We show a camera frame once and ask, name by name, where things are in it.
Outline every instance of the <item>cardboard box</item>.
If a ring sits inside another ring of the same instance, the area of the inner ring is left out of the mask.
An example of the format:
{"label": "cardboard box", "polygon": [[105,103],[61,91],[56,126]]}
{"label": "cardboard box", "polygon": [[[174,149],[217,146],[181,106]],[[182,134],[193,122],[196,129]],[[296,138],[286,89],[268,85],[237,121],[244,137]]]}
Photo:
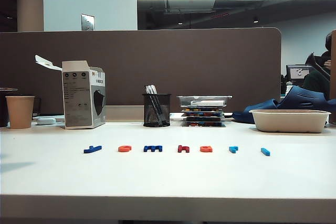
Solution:
{"label": "cardboard box", "polygon": [[65,129],[95,128],[105,123],[105,73],[86,60],[63,61],[62,68],[35,56],[36,63],[62,71]]}

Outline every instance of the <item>wall plate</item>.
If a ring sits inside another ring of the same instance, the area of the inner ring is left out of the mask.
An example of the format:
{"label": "wall plate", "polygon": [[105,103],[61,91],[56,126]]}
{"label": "wall plate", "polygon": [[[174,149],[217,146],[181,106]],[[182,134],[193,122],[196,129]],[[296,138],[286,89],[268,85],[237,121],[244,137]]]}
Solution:
{"label": "wall plate", "polygon": [[93,31],[94,30],[94,16],[81,14],[82,17],[82,31]]}

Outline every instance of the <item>blue slipper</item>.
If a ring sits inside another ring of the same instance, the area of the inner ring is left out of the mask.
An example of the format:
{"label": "blue slipper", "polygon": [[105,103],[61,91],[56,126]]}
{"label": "blue slipper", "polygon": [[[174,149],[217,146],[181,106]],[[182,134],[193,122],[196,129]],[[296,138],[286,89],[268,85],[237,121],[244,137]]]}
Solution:
{"label": "blue slipper", "polygon": [[243,112],[234,111],[232,117],[242,123],[254,123],[253,115],[249,112],[250,110],[276,110],[278,109],[277,104],[276,100],[270,99],[266,102],[247,106]]}
{"label": "blue slipper", "polygon": [[243,112],[233,112],[232,117],[243,123],[254,123],[250,110],[324,110],[336,111],[336,99],[327,101],[323,93],[293,86],[286,97],[278,103],[271,99],[248,106]]}

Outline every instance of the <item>paper cup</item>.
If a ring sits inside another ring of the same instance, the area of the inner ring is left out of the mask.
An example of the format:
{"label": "paper cup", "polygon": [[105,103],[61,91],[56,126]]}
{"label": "paper cup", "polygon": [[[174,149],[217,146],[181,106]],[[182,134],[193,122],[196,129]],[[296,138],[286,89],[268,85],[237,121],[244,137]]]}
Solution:
{"label": "paper cup", "polygon": [[11,129],[31,127],[34,96],[6,96]]}

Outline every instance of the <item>black cup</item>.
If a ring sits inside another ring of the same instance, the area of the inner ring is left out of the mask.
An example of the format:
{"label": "black cup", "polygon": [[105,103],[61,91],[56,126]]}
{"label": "black cup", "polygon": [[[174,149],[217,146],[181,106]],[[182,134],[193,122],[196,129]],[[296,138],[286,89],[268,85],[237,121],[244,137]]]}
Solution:
{"label": "black cup", "polygon": [[143,126],[165,127],[170,125],[170,95],[142,94],[144,99]]}
{"label": "black cup", "polygon": [[6,102],[6,95],[15,95],[17,89],[0,88],[0,127],[7,127],[8,125],[8,108]]}

